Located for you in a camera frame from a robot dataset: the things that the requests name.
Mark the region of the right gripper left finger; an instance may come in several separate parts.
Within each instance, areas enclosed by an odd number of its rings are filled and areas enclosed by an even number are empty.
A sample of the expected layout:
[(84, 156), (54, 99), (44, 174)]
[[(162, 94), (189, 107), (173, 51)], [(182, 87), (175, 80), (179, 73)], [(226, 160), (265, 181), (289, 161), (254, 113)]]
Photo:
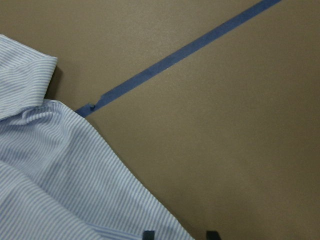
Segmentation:
[(146, 230), (142, 234), (142, 240), (155, 240), (155, 231)]

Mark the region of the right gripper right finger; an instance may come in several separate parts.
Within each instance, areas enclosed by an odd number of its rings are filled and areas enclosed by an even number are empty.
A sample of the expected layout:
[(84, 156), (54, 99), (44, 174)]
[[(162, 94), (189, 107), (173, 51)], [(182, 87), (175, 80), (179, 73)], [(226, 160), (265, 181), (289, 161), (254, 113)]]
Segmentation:
[(207, 231), (206, 240), (221, 240), (220, 234), (217, 231)]

